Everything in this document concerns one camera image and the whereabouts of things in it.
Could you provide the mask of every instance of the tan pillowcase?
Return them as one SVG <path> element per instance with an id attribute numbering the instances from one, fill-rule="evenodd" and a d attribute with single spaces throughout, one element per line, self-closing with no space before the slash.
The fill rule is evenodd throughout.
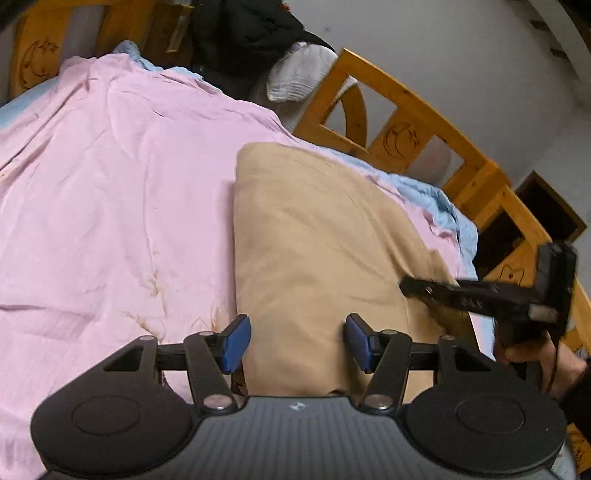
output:
<path id="1" fill-rule="evenodd" d="M 436 343 L 445 325 L 476 346 L 467 314 L 432 316 L 402 295 L 404 275 L 453 279 L 403 209 L 346 166 L 279 144 L 246 145 L 234 229 L 237 307 L 252 321 L 243 358 L 250 395 L 361 393 L 369 376 L 342 340 L 351 312 L 415 342 Z M 431 372 L 412 373 L 407 399 L 432 384 Z"/>

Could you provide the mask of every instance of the human hand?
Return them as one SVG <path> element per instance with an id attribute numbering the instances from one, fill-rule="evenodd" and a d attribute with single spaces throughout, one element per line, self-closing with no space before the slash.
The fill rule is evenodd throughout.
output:
<path id="1" fill-rule="evenodd" d="M 542 338 L 529 340 L 504 349 L 495 343 L 495 357 L 500 363 L 540 362 L 542 367 L 542 391 L 547 391 L 554 369 L 556 347 L 547 333 Z M 553 398 L 562 397 L 587 369 L 587 363 L 577 357 L 569 347 L 562 344 L 556 358 L 557 368 L 548 394 Z"/>

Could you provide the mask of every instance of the finger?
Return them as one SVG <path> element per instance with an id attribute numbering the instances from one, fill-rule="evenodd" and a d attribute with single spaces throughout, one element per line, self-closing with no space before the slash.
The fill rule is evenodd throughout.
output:
<path id="1" fill-rule="evenodd" d="M 548 355 L 548 339 L 536 338 L 505 349 L 505 357 L 510 362 L 535 362 Z"/>
<path id="2" fill-rule="evenodd" d="M 498 340 L 495 341 L 495 346 L 493 347 L 492 353 L 495 356 L 496 361 L 500 364 L 507 364 L 509 362 L 505 356 L 505 349 Z"/>

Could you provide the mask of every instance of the metal pivot screw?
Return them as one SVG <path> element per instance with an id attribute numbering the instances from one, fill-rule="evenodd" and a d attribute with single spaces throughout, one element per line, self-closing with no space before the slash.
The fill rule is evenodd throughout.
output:
<path id="1" fill-rule="evenodd" d="M 208 395 L 203 400 L 203 405 L 205 407 L 209 408 L 210 410 L 217 411 L 226 410 L 227 408 L 231 407 L 232 404 L 233 401 L 230 397 L 221 394 Z"/>
<path id="2" fill-rule="evenodd" d="M 371 394 L 365 397 L 363 403 L 374 410 L 386 410 L 390 408 L 394 401 L 387 395 Z"/>

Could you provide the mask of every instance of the pink comforter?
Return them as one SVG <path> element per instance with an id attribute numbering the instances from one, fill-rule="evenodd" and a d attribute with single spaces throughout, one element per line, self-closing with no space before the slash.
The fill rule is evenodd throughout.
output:
<path id="1" fill-rule="evenodd" d="M 180 342 L 236 315 L 233 182 L 252 141 L 306 145 L 271 111 L 127 55 L 67 61 L 0 131 L 0 479 L 42 473 L 28 425 L 53 391 L 139 335 Z M 190 398 L 184 374 L 167 379 Z"/>

